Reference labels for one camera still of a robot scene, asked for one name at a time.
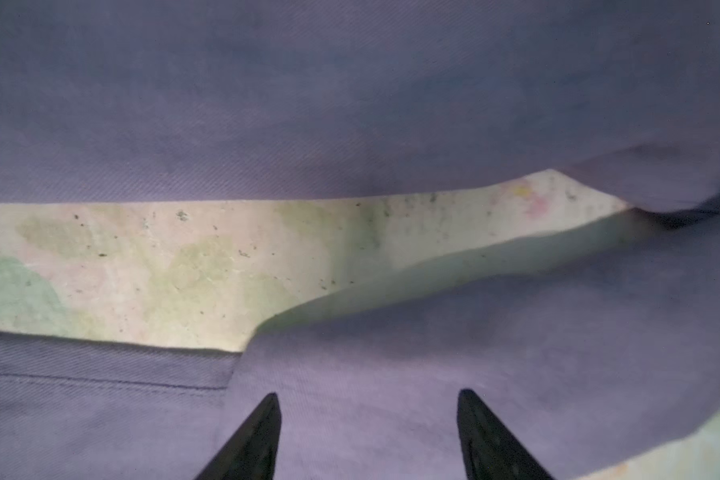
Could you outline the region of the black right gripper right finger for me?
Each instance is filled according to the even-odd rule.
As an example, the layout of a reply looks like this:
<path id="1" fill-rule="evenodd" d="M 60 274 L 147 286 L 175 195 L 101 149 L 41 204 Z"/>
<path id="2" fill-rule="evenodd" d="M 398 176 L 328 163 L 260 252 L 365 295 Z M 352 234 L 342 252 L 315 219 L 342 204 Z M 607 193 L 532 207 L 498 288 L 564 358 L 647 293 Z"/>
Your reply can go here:
<path id="1" fill-rule="evenodd" d="M 471 389 L 459 392 L 456 422 L 469 480 L 553 480 Z"/>

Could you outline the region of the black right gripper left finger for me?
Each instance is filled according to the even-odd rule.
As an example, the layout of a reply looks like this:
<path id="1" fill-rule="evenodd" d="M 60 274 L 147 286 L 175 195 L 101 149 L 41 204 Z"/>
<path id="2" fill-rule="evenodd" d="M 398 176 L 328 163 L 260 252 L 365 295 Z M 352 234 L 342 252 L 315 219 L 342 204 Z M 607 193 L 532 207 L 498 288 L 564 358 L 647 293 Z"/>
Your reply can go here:
<path id="1" fill-rule="evenodd" d="M 196 480 L 273 480 L 282 427 L 276 393 L 267 394 Z"/>

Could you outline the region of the purple trousers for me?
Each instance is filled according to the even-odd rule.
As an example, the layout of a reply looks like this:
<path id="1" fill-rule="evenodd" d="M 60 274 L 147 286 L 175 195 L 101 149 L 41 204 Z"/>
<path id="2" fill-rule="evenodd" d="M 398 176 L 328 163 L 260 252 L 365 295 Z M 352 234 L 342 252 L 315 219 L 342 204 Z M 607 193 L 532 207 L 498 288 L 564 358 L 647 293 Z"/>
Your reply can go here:
<path id="1" fill-rule="evenodd" d="M 242 353 L 0 333 L 0 479 L 468 479 L 473 390 L 557 479 L 720 410 L 720 1 L 0 1 L 0 202 L 430 193 L 555 169 L 668 232 Z"/>

